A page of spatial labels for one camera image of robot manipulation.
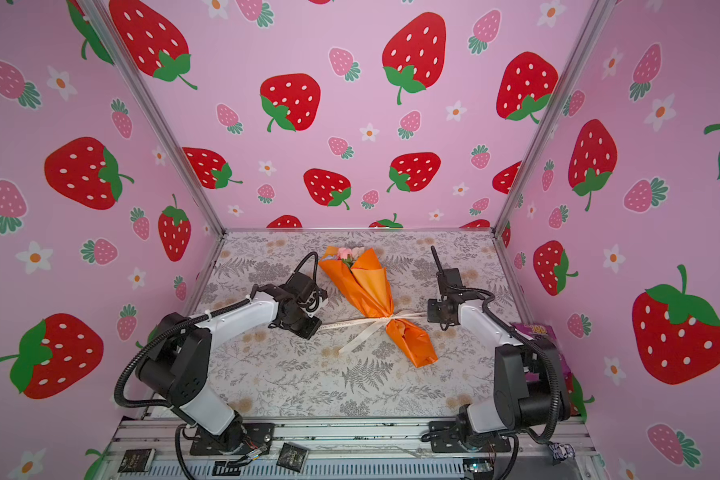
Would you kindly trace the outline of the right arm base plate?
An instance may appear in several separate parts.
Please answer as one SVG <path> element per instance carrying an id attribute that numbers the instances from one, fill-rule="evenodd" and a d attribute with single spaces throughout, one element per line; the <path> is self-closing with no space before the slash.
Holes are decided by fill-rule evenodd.
<path id="1" fill-rule="evenodd" d="M 464 440 L 455 420 L 431 421 L 420 441 L 428 443 L 434 453 L 510 453 L 511 442 L 495 433 L 481 434 L 476 442 Z"/>

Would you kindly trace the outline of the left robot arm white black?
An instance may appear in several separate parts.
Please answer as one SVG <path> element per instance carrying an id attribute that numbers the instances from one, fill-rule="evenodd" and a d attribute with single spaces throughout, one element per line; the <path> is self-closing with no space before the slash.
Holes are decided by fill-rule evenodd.
<path id="1" fill-rule="evenodd" d="M 219 442 L 242 436 L 240 415 L 209 381 L 212 353 L 260 326 L 311 339 L 327 291 L 300 272 L 281 285 L 255 285 L 245 299 L 196 317 L 170 314 L 120 374 L 113 398 L 124 408 L 164 407 Z"/>

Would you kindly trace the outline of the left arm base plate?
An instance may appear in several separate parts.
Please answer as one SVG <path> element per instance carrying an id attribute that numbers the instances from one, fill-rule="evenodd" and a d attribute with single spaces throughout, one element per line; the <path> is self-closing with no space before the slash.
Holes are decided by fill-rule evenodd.
<path id="1" fill-rule="evenodd" d="M 251 453 L 268 455 L 274 437 L 274 423 L 232 423 L 219 435 L 212 435 L 202 427 L 192 440 L 192 456 L 247 456 Z"/>

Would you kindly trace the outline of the white ribbon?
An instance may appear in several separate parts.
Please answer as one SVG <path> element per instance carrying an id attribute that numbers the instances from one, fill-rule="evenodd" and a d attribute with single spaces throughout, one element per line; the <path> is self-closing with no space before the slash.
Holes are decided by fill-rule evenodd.
<path id="1" fill-rule="evenodd" d="M 370 338 L 376 331 L 378 331 L 382 327 L 385 327 L 392 320 L 411 321 L 426 319 L 426 317 L 427 314 L 422 311 L 402 310 L 387 317 L 366 317 L 324 324 L 319 327 L 318 332 L 323 333 L 332 330 L 364 326 L 364 329 L 359 334 L 357 334 L 351 341 L 349 341 L 346 345 L 339 349 L 340 354 L 351 353 L 355 348 L 362 345 L 368 338 Z"/>

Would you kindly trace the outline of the orange wrapping paper sheet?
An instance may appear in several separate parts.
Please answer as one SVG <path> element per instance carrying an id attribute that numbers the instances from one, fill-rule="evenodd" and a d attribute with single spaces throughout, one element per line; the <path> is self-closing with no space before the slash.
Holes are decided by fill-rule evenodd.
<path id="1" fill-rule="evenodd" d="M 387 317 L 402 311 L 395 309 L 387 270 L 374 250 L 365 249 L 354 265 L 348 267 L 336 258 L 338 249 L 339 247 L 327 248 L 318 265 L 342 296 L 362 314 L 360 318 Z M 425 319 L 392 320 L 378 330 L 385 330 L 393 343 L 417 368 L 438 361 L 429 334 L 419 326 L 423 320 Z"/>

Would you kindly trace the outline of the pink fake rose stem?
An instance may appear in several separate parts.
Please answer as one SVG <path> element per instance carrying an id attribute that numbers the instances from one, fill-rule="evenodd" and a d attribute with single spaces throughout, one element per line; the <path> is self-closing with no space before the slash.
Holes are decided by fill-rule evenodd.
<path id="1" fill-rule="evenodd" d="M 341 247 L 337 251 L 336 258 L 346 264 L 348 267 L 352 267 L 354 263 L 363 255 L 364 252 L 365 249 L 363 247 Z"/>

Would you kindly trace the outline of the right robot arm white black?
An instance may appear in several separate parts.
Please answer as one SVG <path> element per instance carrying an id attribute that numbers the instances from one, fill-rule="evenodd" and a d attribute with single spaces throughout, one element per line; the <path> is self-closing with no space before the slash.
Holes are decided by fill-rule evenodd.
<path id="1" fill-rule="evenodd" d="M 524 433 L 549 444 L 571 415 L 557 347 L 502 320 L 491 309 L 495 295 L 465 286 L 458 269 L 440 267 L 437 283 L 440 297 L 428 301 L 427 320 L 443 331 L 462 327 L 494 349 L 492 398 L 460 408 L 451 428 L 459 442 L 476 450 L 493 437 Z"/>

